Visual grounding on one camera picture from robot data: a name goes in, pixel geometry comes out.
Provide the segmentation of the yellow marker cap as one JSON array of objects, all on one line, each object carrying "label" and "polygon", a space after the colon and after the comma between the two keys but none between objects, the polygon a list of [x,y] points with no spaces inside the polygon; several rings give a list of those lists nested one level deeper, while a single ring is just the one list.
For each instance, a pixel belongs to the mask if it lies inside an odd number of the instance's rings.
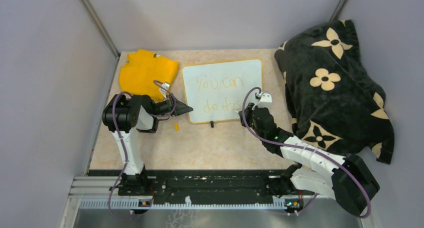
[{"label": "yellow marker cap", "polygon": [[179,125],[178,125],[177,123],[175,123],[175,124],[174,124],[174,127],[175,127],[175,130],[176,130],[177,132],[179,132],[180,128],[179,128]]}]

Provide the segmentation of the yellow framed whiteboard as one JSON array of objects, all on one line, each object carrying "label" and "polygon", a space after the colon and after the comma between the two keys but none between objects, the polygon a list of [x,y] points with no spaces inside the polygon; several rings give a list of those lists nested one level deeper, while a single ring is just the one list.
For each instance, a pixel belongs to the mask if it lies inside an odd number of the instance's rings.
[{"label": "yellow framed whiteboard", "polygon": [[182,68],[185,99],[192,124],[238,120],[243,103],[255,101],[249,91],[263,86],[260,59],[198,64]]}]

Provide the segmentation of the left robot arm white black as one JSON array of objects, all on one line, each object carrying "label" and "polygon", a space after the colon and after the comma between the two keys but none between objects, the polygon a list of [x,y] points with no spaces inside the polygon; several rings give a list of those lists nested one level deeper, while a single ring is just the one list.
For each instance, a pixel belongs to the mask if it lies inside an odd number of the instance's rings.
[{"label": "left robot arm white black", "polygon": [[193,111],[173,96],[156,103],[149,95],[112,97],[102,112],[102,122],[117,142],[123,168],[113,185],[119,195],[146,195],[151,190],[145,164],[137,144],[137,133],[156,133],[160,118]]}]

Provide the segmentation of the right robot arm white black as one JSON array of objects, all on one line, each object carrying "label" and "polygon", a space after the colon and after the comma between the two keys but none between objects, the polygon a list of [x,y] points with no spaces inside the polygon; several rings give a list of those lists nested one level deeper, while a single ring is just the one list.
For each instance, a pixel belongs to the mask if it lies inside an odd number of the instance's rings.
[{"label": "right robot arm white black", "polygon": [[243,104],[239,116],[242,126],[259,139],[268,152],[297,163],[291,174],[281,181],[284,192],[312,191],[335,200],[352,215],[370,216],[371,200],[380,185],[361,157],[336,155],[309,145],[277,127],[268,108],[254,103]]}]

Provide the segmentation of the yellow folded cloth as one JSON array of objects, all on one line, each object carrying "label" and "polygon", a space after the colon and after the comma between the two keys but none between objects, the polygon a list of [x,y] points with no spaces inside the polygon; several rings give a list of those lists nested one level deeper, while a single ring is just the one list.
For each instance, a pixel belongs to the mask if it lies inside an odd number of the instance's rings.
[{"label": "yellow folded cloth", "polygon": [[127,62],[121,67],[118,83],[122,91],[149,95],[154,101],[162,101],[164,96],[154,84],[154,80],[172,84],[179,69],[177,61],[151,51],[138,50],[127,55]]}]

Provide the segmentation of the black floral blanket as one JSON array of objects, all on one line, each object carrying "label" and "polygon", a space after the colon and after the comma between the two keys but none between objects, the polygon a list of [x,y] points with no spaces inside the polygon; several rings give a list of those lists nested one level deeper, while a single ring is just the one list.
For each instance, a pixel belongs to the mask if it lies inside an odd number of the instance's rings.
[{"label": "black floral blanket", "polygon": [[386,94],[361,62],[352,20],[309,28],[282,43],[274,58],[297,137],[338,155],[369,148],[378,162],[391,163],[395,133]]}]

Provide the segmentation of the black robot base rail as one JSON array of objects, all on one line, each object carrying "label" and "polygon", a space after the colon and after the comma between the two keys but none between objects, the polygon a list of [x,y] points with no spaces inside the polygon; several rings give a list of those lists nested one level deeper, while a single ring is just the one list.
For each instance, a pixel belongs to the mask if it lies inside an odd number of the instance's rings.
[{"label": "black robot base rail", "polygon": [[110,191],[109,210],[129,208],[135,214],[149,209],[276,209],[301,211],[306,191],[289,176],[296,166],[275,170],[144,170],[123,174]]}]

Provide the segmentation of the left corner metal post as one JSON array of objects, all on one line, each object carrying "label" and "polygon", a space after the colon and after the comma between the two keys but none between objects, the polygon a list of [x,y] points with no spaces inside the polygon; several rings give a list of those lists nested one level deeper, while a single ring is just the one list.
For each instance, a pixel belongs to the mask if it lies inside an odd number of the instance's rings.
[{"label": "left corner metal post", "polygon": [[94,26],[96,27],[98,33],[100,34],[103,41],[105,42],[106,46],[108,47],[108,49],[116,58],[119,58],[121,56],[121,53],[118,51],[115,44],[113,43],[110,35],[108,34],[105,26],[103,25],[101,19],[99,18],[90,0],[80,0],[80,2],[82,6],[84,7],[85,11],[87,12],[89,18],[93,22]]}]

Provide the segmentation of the corner metal post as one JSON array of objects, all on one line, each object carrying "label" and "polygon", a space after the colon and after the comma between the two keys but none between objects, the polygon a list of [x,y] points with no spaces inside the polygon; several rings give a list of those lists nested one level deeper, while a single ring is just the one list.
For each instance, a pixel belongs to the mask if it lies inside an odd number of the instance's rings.
[{"label": "corner metal post", "polygon": [[121,56],[121,53],[118,51],[115,44],[113,43],[110,35],[108,34],[105,26],[103,25],[101,19],[99,18],[90,0],[80,0],[80,2],[82,6],[84,7],[85,11],[87,12],[89,18],[93,22],[94,26],[96,27],[98,33],[100,34],[103,41],[105,42],[106,46],[108,47],[108,49],[116,58],[119,58]]},{"label": "corner metal post", "polygon": [[341,15],[341,13],[342,13],[347,2],[348,2],[348,0],[339,0],[338,4],[336,5],[336,7],[335,7],[330,19],[329,19],[330,22],[339,19],[339,17],[340,17],[340,15]]}]

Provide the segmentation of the right corner metal post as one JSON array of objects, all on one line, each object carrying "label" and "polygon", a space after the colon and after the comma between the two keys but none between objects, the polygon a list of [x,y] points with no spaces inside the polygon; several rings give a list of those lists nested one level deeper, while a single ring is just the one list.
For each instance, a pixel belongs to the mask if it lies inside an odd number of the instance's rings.
[{"label": "right corner metal post", "polygon": [[338,4],[336,5],[336,7],[335,7],[330,19],[329,19],[330,22],[339,19],[339,17],[340,17],[340,15],[341,15],[341,13],[342,13],[347,2],[348,2],[348,0],[339,0]]}]

